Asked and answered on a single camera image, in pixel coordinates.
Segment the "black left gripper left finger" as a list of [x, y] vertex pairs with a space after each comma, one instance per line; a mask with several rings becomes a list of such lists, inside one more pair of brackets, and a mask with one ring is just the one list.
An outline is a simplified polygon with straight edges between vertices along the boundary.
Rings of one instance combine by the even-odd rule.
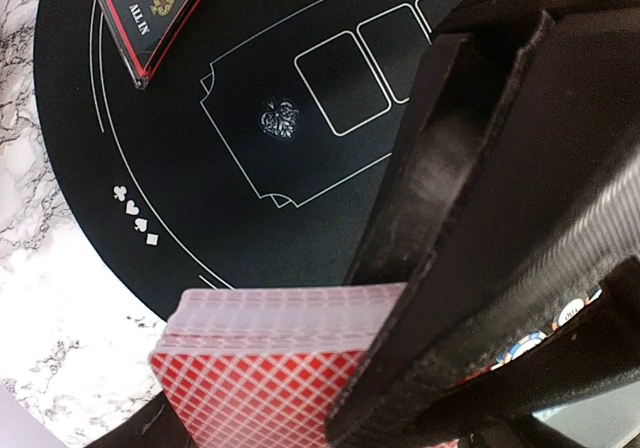
[[195, 448], [196, 444], [159, 393], [127, 421], [95, 441], [95, 448]]

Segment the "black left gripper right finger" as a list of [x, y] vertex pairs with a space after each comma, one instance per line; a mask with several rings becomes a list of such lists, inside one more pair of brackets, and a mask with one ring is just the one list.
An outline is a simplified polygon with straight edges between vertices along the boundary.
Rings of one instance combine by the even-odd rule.
[[332, 444], [565, 444], [538, 411], [637, 382], [639, 0], [461, 0], [346, 280], [405, 288], [327, 415]]

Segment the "red playing card deck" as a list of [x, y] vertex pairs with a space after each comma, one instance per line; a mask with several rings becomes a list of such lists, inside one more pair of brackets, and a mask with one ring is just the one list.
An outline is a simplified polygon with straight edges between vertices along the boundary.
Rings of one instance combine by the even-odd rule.
[[324, 420], [404, 284], [189, 289], [149, 355], [199, 447], [324, 447]]

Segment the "red triangular all-in marker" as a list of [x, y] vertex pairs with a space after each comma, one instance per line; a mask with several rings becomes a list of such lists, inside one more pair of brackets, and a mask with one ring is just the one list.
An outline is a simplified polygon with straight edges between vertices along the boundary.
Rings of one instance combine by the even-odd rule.
[[134, 86], [147, 88], [201, 0], [97, 0]]

